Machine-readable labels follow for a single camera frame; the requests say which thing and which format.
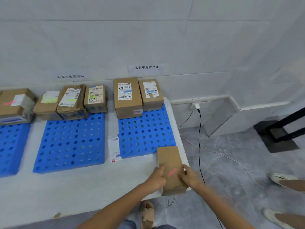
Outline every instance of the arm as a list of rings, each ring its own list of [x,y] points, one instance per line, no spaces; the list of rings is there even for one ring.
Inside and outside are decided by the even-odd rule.
[[[204,199],[227,229],[255,229],[208,188],[195,171],[187,165],[183,165],[183,167],[186,169],[186,173],[180,173],[180,178]]]
[[[166,184],[162,177],[164,166],[155,168],[150,177],[133,190],[97,212],[77,229],[116,229],[126,219],[129,212],[147,195],[154,193]]]

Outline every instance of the jeans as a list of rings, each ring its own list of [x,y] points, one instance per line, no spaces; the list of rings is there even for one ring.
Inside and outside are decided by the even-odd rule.
[[[124,220],[117,229],[137,229],[134,221]],[[177,229],[170,225],[161,225],[154,227],[154,229]]]

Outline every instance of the cardboard box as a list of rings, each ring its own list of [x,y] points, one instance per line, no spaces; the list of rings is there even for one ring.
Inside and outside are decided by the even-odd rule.
[[[28,89],[2,91],[0,96],[0,124],[29,123],[33,118],[33,107],[37,99]]]
[[[163,96],[156,79],[139,80],[143,111],[158,110],[162,108]]]
[[[142,116],[143,104],[137,78],[114,79],[113,88],[118,119]]]
[[[165,165],[163,177],[167,182],[163,187],[162,195],[185,193],[188,186],[178,176],[178,173],[184,172],[178,147],[158,147],[157,155],[159,166]]]
[[[105,86],[87,86],[84,106],[89,113],[108,112],[108,94]]]
[[[85,106],[86,85],[64,86],[56,111],[66,120],[83,119],[89,116]]]
[[[45,121],[59,121],[63,118],[56,112],[60,91],[45,92],[37,101],[33,112]]]

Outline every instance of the white table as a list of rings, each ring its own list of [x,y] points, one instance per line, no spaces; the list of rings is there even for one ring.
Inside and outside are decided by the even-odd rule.
[[[184,164],[186,158],[170,102],[164,98],[173,135]],[[142,183],[156,167],[156,154],[111,163],[107,139],[118,134],[114,102],[109,102],[105,124],[105,163],[60,172],[33,173],[46,121],[32,124],[15,176],[0,178],[0,228],[23,225],[101,209]],[[157,198],[155,192],[146,199]]]

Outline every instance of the pink sticker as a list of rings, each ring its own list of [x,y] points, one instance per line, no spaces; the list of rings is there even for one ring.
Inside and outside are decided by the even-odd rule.
[[[7,103],[3,103],[3,105],[11,105],[11,104],[13,104],[13,103],[15,103],[15,101],[11,101],[11,102],[7,102]]]
[[[171,176],[174,175],[177,171],[178,171],[177,168],[173,168],[170,172],[168,172],[167,176],[168,176],[168,177],[171,177]]]

